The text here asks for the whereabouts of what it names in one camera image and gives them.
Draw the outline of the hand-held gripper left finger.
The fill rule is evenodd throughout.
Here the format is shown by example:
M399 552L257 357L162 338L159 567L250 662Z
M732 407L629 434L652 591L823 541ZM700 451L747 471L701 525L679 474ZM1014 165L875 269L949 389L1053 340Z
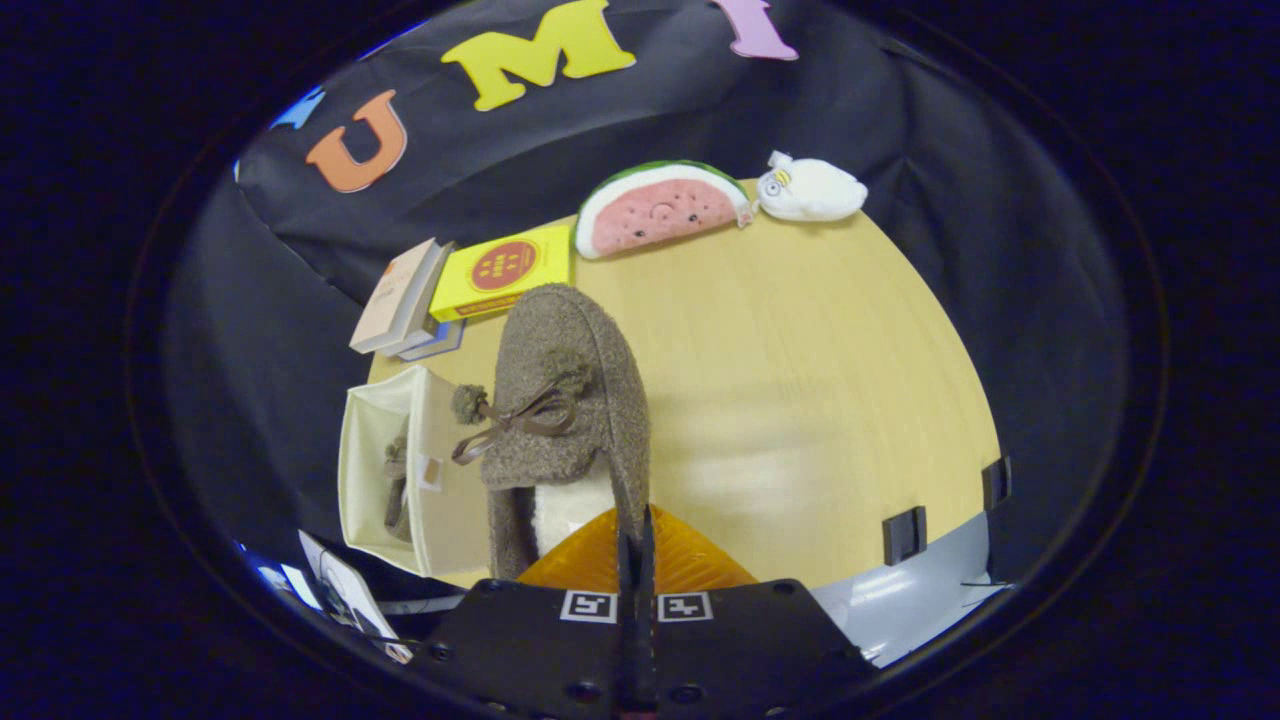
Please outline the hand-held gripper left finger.
M614 587L595 592L480 580L413 652L411 669L489 711L522 719L639 716L639 527L613 536Z

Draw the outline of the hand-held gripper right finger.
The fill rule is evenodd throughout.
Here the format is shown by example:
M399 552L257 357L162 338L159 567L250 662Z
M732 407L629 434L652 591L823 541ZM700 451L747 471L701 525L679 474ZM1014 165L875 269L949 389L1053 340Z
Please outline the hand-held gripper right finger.
M644 719L800 719L876 675L801 582L753 580L658 507L640 559Z

